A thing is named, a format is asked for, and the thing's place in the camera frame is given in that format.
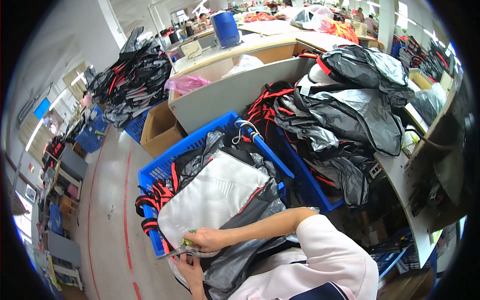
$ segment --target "hand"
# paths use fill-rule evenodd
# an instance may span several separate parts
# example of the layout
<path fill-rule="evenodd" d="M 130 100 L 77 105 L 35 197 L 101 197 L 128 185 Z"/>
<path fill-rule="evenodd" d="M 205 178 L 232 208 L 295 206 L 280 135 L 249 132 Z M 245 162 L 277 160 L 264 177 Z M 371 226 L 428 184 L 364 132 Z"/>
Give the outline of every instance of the hand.
<path fill-rule="evenodd" d="M 187 282 L 190 290 L 202 289 L 204 286 L 204 271 L 200 266 L 200 258 L 193 257 L 193 265 L 187 263 L 187 254 L 180 254 L 177 269 Z"/>
<path fill-rule="evenodd" d="M 228 229 L 211 229 L 202 227 L 197 232 L 185 232 L 186 239 L 202 247 L 202 252 L 213 252 L 231 245 L 228 236 Z"/>

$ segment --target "cable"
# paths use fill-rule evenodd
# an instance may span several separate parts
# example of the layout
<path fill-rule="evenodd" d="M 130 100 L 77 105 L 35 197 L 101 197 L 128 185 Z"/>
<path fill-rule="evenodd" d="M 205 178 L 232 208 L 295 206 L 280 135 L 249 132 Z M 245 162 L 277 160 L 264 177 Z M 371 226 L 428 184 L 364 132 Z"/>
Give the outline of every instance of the cable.
<path fill-rule="evenodd" d="M 423 135 L 421 135 L 416 129 L 414 128 L 409 128 L 409 129 L 405 129 L 405 132 L 407 131 L 413 131 L 415 132 L 419 138 L 421 140 L 423 140 L 424 142 L 426 142 L 427 144 L 430 144 L 431 146 L 437 148 L 437 149 L 440 149 L 440 150 L 453 150 L 455 148 L 454 145 L 451 145 L 451 146 L 442 146 L 442 145 L 439 145 L 439 144 L 435 144 L 434 142 L 431 142 L 430 140 L 427 140 L 427 138 L 423 137 Z"/>
<path fill-rule="evenodd" d="M 255 136 L 258 136 L 260 137 L 260 139 L 262 139 L 262 141 L 264 140 L 264 137 L 262 137 L 262 135 L 260 134 L 260 132 L 258 131 L 258 129 L 255 127 L 255 125 L 253 125 L 251 122 L 247 121 L 247 120 L 237 120 L 234 122 L 234 125 L 237 125 L 237 124 L 240 124 L 240 127 L 239 127 L 239 135 L 235 136 L 232 138 L 232 144 L 234 145 L 238 145 L 238 143 L 240 143 L 240 139 L 241 139 L 241 129 L 244 125 L 248 125 L 250 126 L 253 130 L 253 132 L 250 133 L 250 139 L 253 141 L 253 139 L 255 138 Z"/>

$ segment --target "blue machine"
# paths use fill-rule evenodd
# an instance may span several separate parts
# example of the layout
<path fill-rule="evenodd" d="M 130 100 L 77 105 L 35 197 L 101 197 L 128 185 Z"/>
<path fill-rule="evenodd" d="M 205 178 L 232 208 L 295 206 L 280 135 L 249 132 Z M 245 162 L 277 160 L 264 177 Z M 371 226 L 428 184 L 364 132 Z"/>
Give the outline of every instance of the blue machine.
<path fill-rule="evenodd" d="M 218 42 L 222 48 L 232 46 L 240 41 L 237 24 L 232 12 L 219 12 L 210 17 Z"/>

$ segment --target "scissors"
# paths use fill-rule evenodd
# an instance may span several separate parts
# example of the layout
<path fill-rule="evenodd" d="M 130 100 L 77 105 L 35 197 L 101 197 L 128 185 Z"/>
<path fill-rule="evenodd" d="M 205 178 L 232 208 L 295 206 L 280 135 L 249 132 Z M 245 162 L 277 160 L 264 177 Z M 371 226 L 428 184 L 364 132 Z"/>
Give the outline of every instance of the scissors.
<path fill-rule="evenodd" d="M 205 253 L 205 252 L 200 252 L 200 249 L 201 249 L 200 246 L 192 247 L 192 246 L 186 246 L 185 245 L 185 246 L 181 246 L 180 248 L 175 249 L 174 251 L 171 251 L 168 254 L 164 254 L 162 256 L 159 256 L 158 259 L 170 258 L 170 257 L 180 255 L 180 254 L 184 254 L 184 253 L 187 253 L 187 254 L 190 254 L 190 255 L 193 255 L 193 256 L 196 256 L 196 257 L 214 257 L 215 255 L 220 253 L 220 250 Z"/>

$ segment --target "red floor line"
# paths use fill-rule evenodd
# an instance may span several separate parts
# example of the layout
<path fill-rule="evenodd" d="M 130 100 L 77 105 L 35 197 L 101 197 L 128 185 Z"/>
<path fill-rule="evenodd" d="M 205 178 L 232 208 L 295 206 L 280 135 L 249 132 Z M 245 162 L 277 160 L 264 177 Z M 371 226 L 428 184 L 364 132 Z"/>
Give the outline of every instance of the red floor line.
<path fill-rule="evenodd" d="M 107 132 L 105 133 L 105 136 L 108 134 L 109 129 L 110 129 L 110 126 L 108 126 L 107 128 Z M 95 163 L 95 169 L 93 171 L 92 185 L 90 186 L 90 200 L 88 201 L 88 219 L 87 219 L 88 260 L 90 261 L 90 271 L 92 272 L 93 285 L 95 287 L 95 292 L 96 292 L 96 296 L 98 297 L 98 300 L 100 300 L 100 296 L 98 294 L 98 289 L 96 288 L 95 276 L 93 274 L 92 256 L 90 255 L 90 204 L 92 204 L 92 191 L 93 191 L 93 184 L 95 182 L 96 167 L 98 166 L 98 161 L 100 160 L 100 156 L 102 155 L 103 144 L 105 143 L 106 139 L 107 137 L 103 139 L 102 145 L 100 147 L 100 152 L 98 153 L 98 158 Z"/>
<path fill-rule="evenodd" d="M 130 171 L 130 159 L 132 158 L 132 151 L 133 151 L 133 140 L 130 141 L 130 150 L 128 151 L 128 159 L 127 159 L 127 172 L 125 175 L 125 191 L 123 193 L 123 231 L 125 233 L 125 250 L 127 252 L 127 261 L 128 267 L 130 268 L 130 274 L 132 275 L 133 279 L 133 267 L 132 267 L 132 258 L 130 256 L 130 246 L 128 244 L 128 230 L 127 230 L 127 192 L 128 192 L 128 173 Z M 137 294 L 137 299 L 141 300 L 140 291 L 138 289 L 138 285 L 135 281 L 133 281 L 133 289 Z"/>

